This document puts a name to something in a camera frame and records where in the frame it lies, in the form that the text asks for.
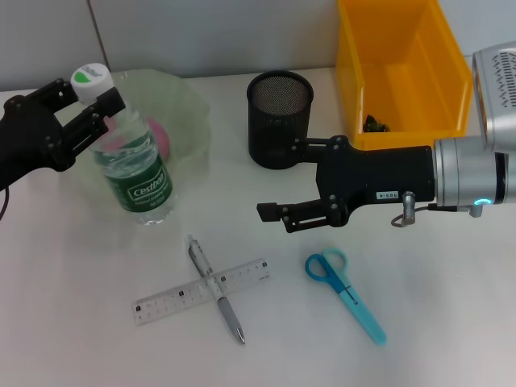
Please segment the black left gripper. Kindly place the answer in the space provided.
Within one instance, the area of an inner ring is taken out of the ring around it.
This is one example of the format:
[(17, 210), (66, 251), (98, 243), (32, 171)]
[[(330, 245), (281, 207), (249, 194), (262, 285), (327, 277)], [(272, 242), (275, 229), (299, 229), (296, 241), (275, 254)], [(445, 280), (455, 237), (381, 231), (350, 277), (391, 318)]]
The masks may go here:
[(112, 87), (62, 126), (55, 113), (77, 101), (70, 83), (58, 78), (37, 92), (5, 102), (1, 118), (3, 189), (36, 169), (63, 172), (71, 168), (80, 153), (108, 132), (104, 118), (126, 107)]

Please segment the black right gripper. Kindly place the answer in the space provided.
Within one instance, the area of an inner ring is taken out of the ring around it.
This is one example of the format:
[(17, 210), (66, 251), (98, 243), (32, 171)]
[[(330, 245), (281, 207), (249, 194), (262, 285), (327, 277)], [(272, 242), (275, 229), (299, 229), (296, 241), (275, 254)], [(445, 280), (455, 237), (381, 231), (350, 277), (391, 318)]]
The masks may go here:
[(284, 164), (317, 163), (320, 199), (298, 204), (259, 203), (265, 223), (282, 222), (288, 233), (317, 227), (343, 227), (362, 206), (401, 203), (411, 192), (416, 202), (435, 199), (433, 150), (429, 146), (358, 150), (347, 137), (295, 138), (270, 155)]

